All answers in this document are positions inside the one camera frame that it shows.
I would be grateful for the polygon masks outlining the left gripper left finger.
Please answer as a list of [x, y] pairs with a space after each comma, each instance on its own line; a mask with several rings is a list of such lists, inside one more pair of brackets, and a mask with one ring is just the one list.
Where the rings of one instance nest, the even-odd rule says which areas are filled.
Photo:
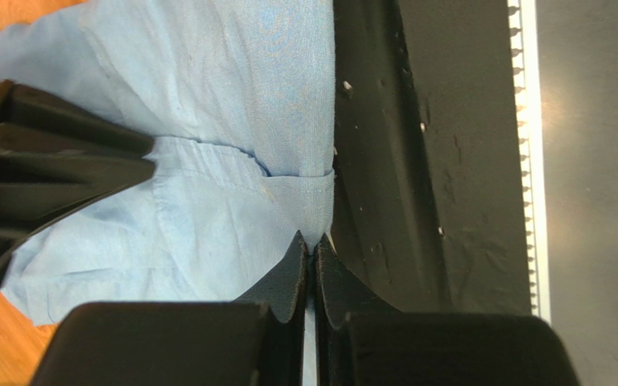
[[300, 234], [231, 302], [92, 302], [59, 325], [33, 385], [299, 385], [307, 288]]

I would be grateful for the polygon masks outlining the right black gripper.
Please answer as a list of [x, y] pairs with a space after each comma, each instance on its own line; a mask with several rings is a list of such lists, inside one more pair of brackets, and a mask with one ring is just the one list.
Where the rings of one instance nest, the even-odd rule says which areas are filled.
[[13, 123], [0, 125], [0, 239], [26, 239], [152, 177], [154, 163], [142, 158], [152, 137], [13, 85], [0, 80], [0, 110]]

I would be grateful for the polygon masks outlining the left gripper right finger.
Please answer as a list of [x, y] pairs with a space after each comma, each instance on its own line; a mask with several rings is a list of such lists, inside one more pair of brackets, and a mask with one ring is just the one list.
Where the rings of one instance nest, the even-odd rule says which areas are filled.
[[576, 385], [562, 340], [534, 316], [405, 313], [315, 249], [321, 385]]

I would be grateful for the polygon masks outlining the light blue long sleeve shirt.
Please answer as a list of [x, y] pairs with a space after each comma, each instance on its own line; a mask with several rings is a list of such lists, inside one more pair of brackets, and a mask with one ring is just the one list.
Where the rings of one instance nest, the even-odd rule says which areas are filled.
[[37, 325], [95, 301], [226, 301], [332, 222], [329, 1], [90, 1], [0, 31], [0, 78], [154, 137], [152, 179], [14, 253]]

